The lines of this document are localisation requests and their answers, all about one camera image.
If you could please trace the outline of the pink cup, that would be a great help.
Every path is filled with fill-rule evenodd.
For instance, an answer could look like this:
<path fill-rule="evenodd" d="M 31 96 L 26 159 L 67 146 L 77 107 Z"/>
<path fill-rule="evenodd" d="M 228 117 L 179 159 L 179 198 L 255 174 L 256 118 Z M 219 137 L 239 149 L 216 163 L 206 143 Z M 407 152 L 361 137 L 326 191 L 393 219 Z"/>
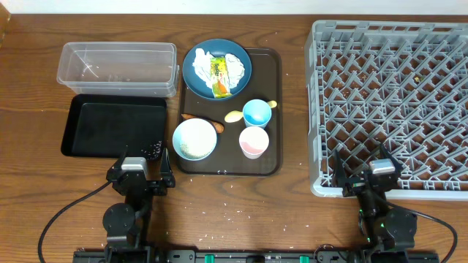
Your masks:
<path fill-rule="evenodd" d="M 239 145 L 245 157 L 258 159 L 269 146 L 267 132 L 257 126 L 245 128 L 239 136 Z"/>

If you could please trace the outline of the dark blue plate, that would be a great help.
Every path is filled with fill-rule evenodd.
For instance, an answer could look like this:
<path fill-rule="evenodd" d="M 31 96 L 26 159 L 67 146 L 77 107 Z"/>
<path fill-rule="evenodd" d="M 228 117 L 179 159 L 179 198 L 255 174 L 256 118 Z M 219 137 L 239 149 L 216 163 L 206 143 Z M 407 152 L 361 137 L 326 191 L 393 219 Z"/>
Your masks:
<path fill-rule="evenodd" d="M 195 51 L 197 48 L 204 49 L 205 52 L 209 51 L 214 57 L 224 57 L 224 55 L 231 53 L 237 56 L 244 64 L 245 75 L 241 78 L 240 82 L 234 89 L 230 89 L 232 96 L 215 99 L 213 91 L 208 88 L 206 84 L 195 74 L 195 69 L 192 63 L 195 60 Z M 246 50 L 244 50 L 237 43 L 226 39 L 210 39 L 194 46 L 186 55 L 183 63 L 183 77 L 187 87 L 198 96 L 208 100 L 227 100 L 233 98 L 236 94 L 244 89 L 252 74 L 252 63 Z"/>

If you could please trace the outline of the white tissue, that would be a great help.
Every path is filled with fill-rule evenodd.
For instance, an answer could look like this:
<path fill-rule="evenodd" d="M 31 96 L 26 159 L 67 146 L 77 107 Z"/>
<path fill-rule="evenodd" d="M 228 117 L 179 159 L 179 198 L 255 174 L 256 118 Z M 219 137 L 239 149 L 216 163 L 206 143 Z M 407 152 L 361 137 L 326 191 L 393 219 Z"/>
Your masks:
<path fill-rule="evenodd" d="M 214 56 L 209 51 L 205 52 L 202 48 L 197 48 L 195 51 L 195 60 L 192 66 L 195 69 L 195 74 L 211 88 L 211 59 Z M 234 89 L 241 78 L 245 75 L 244 64 L 241 60 L 231 53 L 224 55 L 227 65 L 227 75 L 229 78 L 229 89 Z"/>

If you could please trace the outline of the yellow green snack wrapper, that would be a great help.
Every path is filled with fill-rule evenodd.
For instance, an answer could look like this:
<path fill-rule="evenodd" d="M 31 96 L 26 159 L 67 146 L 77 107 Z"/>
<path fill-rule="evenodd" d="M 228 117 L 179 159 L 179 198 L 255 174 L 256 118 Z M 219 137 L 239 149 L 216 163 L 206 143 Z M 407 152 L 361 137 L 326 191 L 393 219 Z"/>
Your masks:
<path fill-rule="evenodd" d="M 232 96 L 227 64 L 224 57 L 214 57 L 211 59 L 211 89 L 215 99 Z"/>

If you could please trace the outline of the yellow plastic spoon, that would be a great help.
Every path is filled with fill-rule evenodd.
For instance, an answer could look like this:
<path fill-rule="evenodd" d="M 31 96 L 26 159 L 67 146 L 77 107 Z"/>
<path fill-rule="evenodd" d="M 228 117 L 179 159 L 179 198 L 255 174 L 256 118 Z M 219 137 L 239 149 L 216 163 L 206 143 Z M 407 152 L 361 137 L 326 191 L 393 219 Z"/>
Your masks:
<path fill-rule="evenodd" d="M 267 102 L 267 104 L 270 108 L 275 108 L 277 106 L 277 102 L 274 100 Z M 243 117 L 244 117 L 244 114 L 241 111 L 233 110 L 229 112 L 228 114 L 226 114 L 226 116 L 224 117 L 224 121 L 226 123 L 235 123 L 241 120 Z"/>

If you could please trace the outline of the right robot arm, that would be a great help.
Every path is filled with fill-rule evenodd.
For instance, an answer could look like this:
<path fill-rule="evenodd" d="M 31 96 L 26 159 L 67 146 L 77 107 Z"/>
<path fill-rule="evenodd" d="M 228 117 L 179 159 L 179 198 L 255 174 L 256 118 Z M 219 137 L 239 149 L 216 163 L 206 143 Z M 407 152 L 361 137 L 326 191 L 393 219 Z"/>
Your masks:
<path fill-rule="evenodd" d="M 385 146 L 377 148 L 379 158 L 358 177 L 348 177 L 337 150 L 333 153 L 333 184 L 344 197 L 356 197 L 360 205 L 359 227 L 369 245 L 350 252 L 347 262 L 408 262 L 407 249 L 415 246 L 417 216 L 391 207 L 385 193 L 397 187 L 403 166 Z"/>

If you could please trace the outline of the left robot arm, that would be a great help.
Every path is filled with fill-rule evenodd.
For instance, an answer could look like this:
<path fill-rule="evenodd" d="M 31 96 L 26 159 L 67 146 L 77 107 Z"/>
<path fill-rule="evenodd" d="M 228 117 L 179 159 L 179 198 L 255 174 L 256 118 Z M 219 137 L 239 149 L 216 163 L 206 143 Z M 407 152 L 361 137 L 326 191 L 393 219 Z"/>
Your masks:
<path fill-rule="evenodd" d="M 110 206 L 103 215 L 107 232 L 106 262 L 161 262 L 165 259 L 155 245 L 147 241 L 153 198 L 167 195 L 176 186 L 167 149 L 162 151 L 160 179 L 148 179 L 148 165 L 143 157 L 125 153 L 107 171 L 106 180 L 125 197 L 123 203 Z"/>

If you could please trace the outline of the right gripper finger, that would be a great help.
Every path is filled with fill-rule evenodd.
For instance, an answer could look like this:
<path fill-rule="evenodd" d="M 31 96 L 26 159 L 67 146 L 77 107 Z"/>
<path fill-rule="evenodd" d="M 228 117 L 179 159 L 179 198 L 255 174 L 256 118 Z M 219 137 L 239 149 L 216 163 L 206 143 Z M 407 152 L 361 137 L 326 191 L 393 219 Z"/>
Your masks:
<path fill-rule="evenodd" d="M 400 175 L 403 171 L 403 166 L 397 161 L 396 158 L 390 153 L 390 151 L 383 145 L 379 145 L 379 158 L 380 161 L 385 161 L 387 164 L 391 163 L 394 167 L 393 173 Z"/>
<path fill-rule="evenodd" d="M 347 182 L 344 165 L 339 155 L 339 151 L 333 152 L 333 185 L 335 187 L 345 187 Z"/>

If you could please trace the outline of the light blue cup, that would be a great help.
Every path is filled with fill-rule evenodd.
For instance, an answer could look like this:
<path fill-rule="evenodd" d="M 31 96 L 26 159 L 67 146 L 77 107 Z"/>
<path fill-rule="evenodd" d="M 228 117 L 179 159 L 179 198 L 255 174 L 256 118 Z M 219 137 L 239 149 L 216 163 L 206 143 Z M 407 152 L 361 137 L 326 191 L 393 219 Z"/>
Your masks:
<path fill-rule="evenodd" d="M 246 127 L 256 126 L 264 129 L 272 116 L 270 105 L 260 99 L 248 101 L 242 110 Z"/>

